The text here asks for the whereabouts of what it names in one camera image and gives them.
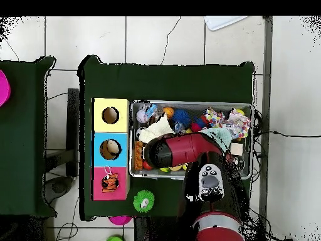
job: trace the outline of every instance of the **orange ball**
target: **orange ball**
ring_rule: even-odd
[[[174,115],[174,109],[172,107],[164,107],[164,112],[169,119]]]

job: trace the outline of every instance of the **dark green tablecloth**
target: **dark green tablecloth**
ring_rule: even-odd
[[[0,61],[11,86],[0,107],[0,214],[52,216],[43,200],[45,174],[45,76],[52,57],[36,62]]]
[[[145,66],[102,64],[97,56],[87,56],[78,68],[80,92],[84,93],[80,125],[80,149],[84,138],[85,165],[81,165],[80,209],[85,217],[140,215],[132,204],[139,190],[151,190],[155,205],[147,215],[176,216],[182,181],[172,179],[132,178],[124,201],[90,199],[91,98],[128,100],[168,100],[198,102],[252,103],[252,63],[240,66]],[[250,181],[245,181],[249,188]]]

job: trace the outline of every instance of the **red ball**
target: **red ball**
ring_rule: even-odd
[[[146,169],[146,170],[152,170],[153,169],[149,164],[147,164],[147,162],[145,160],[143,162],[143,168]]]
[[[192,123],[192,124],[191,124],[191,130],[192,130],[193,132],[199,132],[199,131],[202,130],[202,128],[201,128],[199,125],[197,125],[196,123]]]

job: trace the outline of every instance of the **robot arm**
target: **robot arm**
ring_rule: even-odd
[[[146,146],[145,158],[157,168],[193,162],[178,215],[182,241],[245,241],[241,221],[248,200],[239,197],[246,193],[212,139],[201,133],[155,139]]]

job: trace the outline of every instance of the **toy bin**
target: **toy bin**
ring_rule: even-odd
[[[200,117],[203,115],[205,109],[212,107],[216,112],[223,112],[225,117],[227,117],[228,112],[232,109],[241,109],[245,116],[250,119],[250,129],[248,131],[248,137],[242,139],[238,143],[243,144],[243,155],[245,166],[243,170],[240,171],[242,179],[247,179],[251,176],[252,170],[252,145],[253,145],[253,121],[254,121],[254,108],[251,104],[232,104],[232,103],[217,103],[217,102],[164,102],[161,100],[153,101],[142,101],[135,100],[130,103],[130,121],[132,124],[129,129],[129,173],[133,177],[144,177],[144,178],[174,178],[174,179],[184,179],[185,171],[180,169],[178,171],[170,171],[168,173],[163,172],[159,169],[137,169],[135,167],[135,157],[137,156],[137,138],[135,133],[140,127],[148,127],[147,124],[141,124],[136,119],[136,113],[146,104],[156,104],[159,107],[172,107],[173,109],[184,109],[191,118]]]

